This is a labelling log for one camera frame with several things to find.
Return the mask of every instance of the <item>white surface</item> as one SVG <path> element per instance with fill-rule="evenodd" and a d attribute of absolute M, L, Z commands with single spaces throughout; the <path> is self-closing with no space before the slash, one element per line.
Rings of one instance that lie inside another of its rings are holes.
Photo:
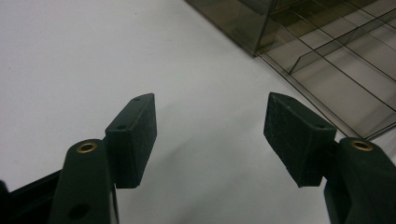
<path fill-rule="evenodd" d="M 182 0 L 0 2 L 10 190 L 154 92 L 159 134 L 141 186 L 118 191 L 121 223 L 329 223 L 322 188 L 298 189 L 262 135 L 270 91 L 306 103 Z"/>

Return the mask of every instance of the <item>screw hole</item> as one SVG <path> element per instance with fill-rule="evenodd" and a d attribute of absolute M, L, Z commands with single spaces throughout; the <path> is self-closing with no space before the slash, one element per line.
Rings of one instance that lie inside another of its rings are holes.
<path fill-rule="evenodd" d="M 362 141 L 353 141 L 351 142 L 351 145 L 358 149 L 358 150 L 362 150 L 362 151 L 371 151 L 373 150 L 373 147 L 365 142 Z"/>
<path fill-rule="evenodd" d="M 91 210 L 91 207 L 86 203 L 81 203 L 74 206 L 70 212 L 69 217 L 71 219 L 81 219 L 85 217 Z"/>
<path fill-rule="evenodd" d="M 88 153 L 94 151 L 98 146 L 94 142 L 89 142 L 82 144 L 77 148 L 77 152 L 79 153 Z"/>

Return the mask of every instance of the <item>transparent plastic container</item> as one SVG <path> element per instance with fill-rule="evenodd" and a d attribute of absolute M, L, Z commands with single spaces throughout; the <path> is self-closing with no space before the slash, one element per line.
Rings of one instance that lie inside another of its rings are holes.
<path fill-rule="evenodd" d="M 396 127 L 396 0 L 186 0 L 347 136 Z"/>

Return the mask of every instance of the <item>hole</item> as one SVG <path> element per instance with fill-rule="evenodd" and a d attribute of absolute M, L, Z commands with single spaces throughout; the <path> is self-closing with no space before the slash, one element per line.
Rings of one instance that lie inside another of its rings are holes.
<path fill-rule="evenodd" d="M 124 130 L 126 128 L 126 125 L 120 125 L 117 127 L 118 130 Z"/>
<path fill-rule="evenodd" d="M 358 150 L 362 150 L 362 151 L 371 151 L 373 150 L 373 147 L 365 142 L 362 141 L 353 141 L 351 142 L 351 145 L 358 149 Z"/>
<path fill-rule="evenodd" d="M 89 142 L 89 143 L 85 143 L 80 145 L 77 148 L 77 152 L 79 153 L 88 153 L 91 151 L 94 151 L 98 146 L 94 143 L 94 142 Z"/>
<path fill-rule="evenodd" d="M 92 148 L 93 148 L 93 145 L 92 145 L 92 144 L 89 144 L 89 145 L 83 146 L 83 147 L 81 148 L 81 150 L 83 150 L 83 151 L 88 151 L 88 150 L 91 150 Z"/>
<path fill-rule="evenodd" d="M 74 206 L 70 212 L 69 212 L 69 217 L 71 219 L 81 219 L 85 217 L 89 212 L 91 208 L 88 204 L 86 203 L 81 203 L 76 206 Z"/>

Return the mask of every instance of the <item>white table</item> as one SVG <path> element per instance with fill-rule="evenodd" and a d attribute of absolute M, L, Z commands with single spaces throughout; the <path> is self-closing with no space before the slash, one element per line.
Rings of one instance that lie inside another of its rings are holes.
<path fill-rule="evenodd" d="M 270 91 L 312 108 L 182 0 L 0 2 L 9 190 L 154 92 L 159 134 L 141 186 L 118 191 L 121 223 L 329 223 L 323 184 L 298 189 L 262 135 Z M 393 161 L 395 141 L 376 141 Z"/>

